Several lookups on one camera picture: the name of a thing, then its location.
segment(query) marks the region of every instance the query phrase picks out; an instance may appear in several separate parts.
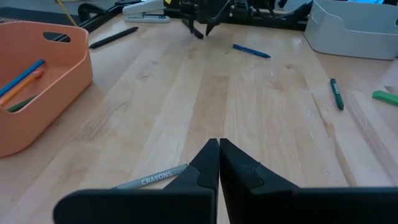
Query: cable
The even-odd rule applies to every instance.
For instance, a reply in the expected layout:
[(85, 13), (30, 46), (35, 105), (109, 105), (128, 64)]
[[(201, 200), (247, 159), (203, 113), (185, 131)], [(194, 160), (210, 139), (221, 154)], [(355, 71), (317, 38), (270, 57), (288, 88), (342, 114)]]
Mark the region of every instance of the cable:
[(63, 11), (65, 12), (65, 14), (67, 15), (67, 17), (69, 18), (70, 22), (72, 22), (74, 26), (77, 26), (77, 23), (73, 20), (72, 16), (69, 14), (68, 9), (66, 9), (66, 7), (63, 5), (62, 0), (57, 0), (57, 1), (61, 6), (61, 8), (63, 9)]

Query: orange plastic bin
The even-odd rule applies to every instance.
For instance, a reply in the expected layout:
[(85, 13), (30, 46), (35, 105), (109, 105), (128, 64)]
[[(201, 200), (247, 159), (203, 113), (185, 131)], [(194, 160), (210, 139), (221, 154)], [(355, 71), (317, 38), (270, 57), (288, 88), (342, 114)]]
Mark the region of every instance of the orange plastic bin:
[[(66, 34), (69, 42), (47, 40), (44, 32)], [(38, 22), (0, 24), (0, 88), (39, 59), (39, 79), (0, 107), (0, 157), (23, 150), (92, 82), (88, 32)], [(37, 95), (14, 113), (8, 108)]]

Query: blue pencil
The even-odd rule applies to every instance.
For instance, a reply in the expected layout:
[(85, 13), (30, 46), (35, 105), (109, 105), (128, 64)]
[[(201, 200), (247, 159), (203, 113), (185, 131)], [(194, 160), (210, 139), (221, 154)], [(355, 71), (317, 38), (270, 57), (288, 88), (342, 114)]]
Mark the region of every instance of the blue pencil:
[(250, 54), (254, 54), (254, 55), (257, 55), (257, 56), (260, 56), (260, 57), (263, 57), (263, 58), (271, 58), (271, 56), (269, 54), (266, 54), (266, 53), (263, 53), (263, 52), (260, 52), (260, 51), (257, 51), (257, 50), (249, 49), (247, 47), (243, 47), (243, 46), (240, 46), (238, 44), (234, 44), (232, 47), (234, 49), (242, 50), (244, 52), (247, 52), (247, 53), (250, 53)]
[(36, 63), (34, 63), (30, 68), (28, 68), (26, 71), (22, 72), (22, 74), (20, 74), (16, 79), (8, 83), (5, 87), (3, 87), (0, 90), (0, 97), (4, 96), (4, 94), (6, 94), (8, 91), (14, 88), (16, 85), (18, 85), (18, 83), (20, 83), (22, 80), (28, 77), (34, 70), (36, 70), (43, 64), (44, 60), (40, 59)]

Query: white container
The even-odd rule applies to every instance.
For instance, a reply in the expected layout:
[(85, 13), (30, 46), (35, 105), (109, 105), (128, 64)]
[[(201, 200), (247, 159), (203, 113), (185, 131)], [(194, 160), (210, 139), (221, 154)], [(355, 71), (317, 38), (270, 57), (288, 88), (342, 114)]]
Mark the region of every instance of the white container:
[(393, 60), (397, 23), (397, 6), (315, 0), (304, 36), (318, 52)]

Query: green eraser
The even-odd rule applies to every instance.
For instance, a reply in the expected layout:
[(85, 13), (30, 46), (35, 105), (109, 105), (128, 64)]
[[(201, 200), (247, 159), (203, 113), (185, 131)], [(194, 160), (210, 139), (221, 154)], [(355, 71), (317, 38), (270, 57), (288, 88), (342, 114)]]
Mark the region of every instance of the green eraser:
[(378, 90), (373, 92), (372, 97), (377, 100), (389, 103), (391, 105), (398, 106), (398, 96), (395, 94)]

